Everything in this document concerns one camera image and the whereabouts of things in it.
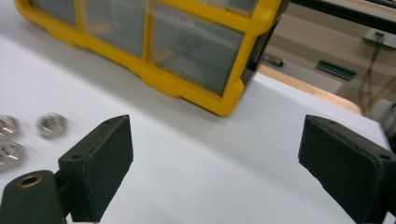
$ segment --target white table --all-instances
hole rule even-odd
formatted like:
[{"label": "white table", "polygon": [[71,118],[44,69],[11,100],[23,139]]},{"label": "white table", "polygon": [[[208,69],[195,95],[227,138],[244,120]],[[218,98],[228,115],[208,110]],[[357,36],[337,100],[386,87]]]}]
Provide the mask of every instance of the white table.
[{"label": "white table", "polygon": [[[0,78],[0,114],[20,121],[15,141],[25,146],[21,165],[0,173],[0,189],[57,171],[57,159],[100,122],[131,116],[134,162],[102,223],[353,223],[298,162],[304,117],[334,119],[388,147],[374,121],[261,75],[219,118],[54,39],[10,1],[0,2]],[[48,112],[68,118],[65,136],[39,137],[36,120]]]}]

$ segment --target metal nut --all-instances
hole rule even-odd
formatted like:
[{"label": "metal nut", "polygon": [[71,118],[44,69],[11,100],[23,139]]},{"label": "metal nut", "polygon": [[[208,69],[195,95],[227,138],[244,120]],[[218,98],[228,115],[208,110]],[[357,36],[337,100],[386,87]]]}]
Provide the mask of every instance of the metal nut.
[{"label": "metal nut", "polygon": [[9,169],[21,160],[23,147],[14,142],[0,143],[0,171]]},{"label": "metal nut", "polygon": [[39,119],[37,126],[41,136],[53,138],[65,132],[66,119],[58,114],[48,114]]},{"label": "metal nut", "polygon": [[11,116],[0,116],[0,141],[15,137],[19,132],[17,120]]}]

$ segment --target cable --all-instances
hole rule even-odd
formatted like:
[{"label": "cable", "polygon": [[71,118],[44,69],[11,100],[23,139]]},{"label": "cable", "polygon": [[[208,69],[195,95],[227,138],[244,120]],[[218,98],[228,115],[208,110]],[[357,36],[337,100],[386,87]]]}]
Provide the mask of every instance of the cable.
[{"label": "cable", "polygon": [[[361,85],[359,86],[359,93],[358,93],[359,106],[361,108],[368,108],[367,110],[363,109],[363,113],[367,117],[370,116],[370,108],[373,105],[373,98],[372,98],[372,94],[373,94],[373,76],[372,76],[373,66],[374,66],[376,58],[379,54],[379,51],[381,50],[381,46],[382,46],[383,42],[384,42],[384,35],[380,34],[380,33],[376,33],[374,53],[373,53],[372,59],[370,61],[370,65],[367,68],[367,71],[364,74],[363,79],[361,80]],[[367,91],[366,91],[366,95],[367,95],[367,99],[368,99],[367,106],[364,106],[364,102],[363,102],[364,96],[365,96],[364,95],[365,89],[367,89]]]}]

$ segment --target clear plastic drawer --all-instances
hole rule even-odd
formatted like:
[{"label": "clear plastic drawer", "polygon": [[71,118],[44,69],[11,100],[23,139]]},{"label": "clear plastic drawer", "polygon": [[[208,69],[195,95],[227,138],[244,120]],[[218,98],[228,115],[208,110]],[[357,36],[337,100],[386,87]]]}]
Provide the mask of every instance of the clear plastic drawer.
[{"label": "clear plastic drawer", "polygon": [[146,15],[146,0],[87,0],[83,11],[88,33],[141,56]]},{"label": "clear plastic drawer", "polygon": [[222,95],[244,35],[156,3],[150,59],[177,76]]},{"label": "clear plastic drawer", "polygon": [[35,8],[77,26],[74,0],[32,0],[31,3]]},{"label": "clear plastic drawer", "polygon": [[229,9],[241,14],[250,15],[258,0],[198,0],[209,5]]}]

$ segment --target wall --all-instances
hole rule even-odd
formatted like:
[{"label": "wall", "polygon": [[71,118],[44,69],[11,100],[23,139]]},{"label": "wall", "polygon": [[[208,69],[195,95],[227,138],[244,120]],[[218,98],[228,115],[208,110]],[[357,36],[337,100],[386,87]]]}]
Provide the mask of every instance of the wall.
[{"label": "wall", "polygon": [[[370,27],[345,21],[307,7],[290,4],[282,16],[266,53],[299,64],[341,81],[335,94],[358,103],[358,89],[374,52],[374,43],[363,39]],[[319,60],[352,69],[357,75],[347,81],[316,69]],[[382,49],[374,66],[374,93],[378,93],[396,76],[396,51]],[[396,91],[387,97],[396,102]]]}]

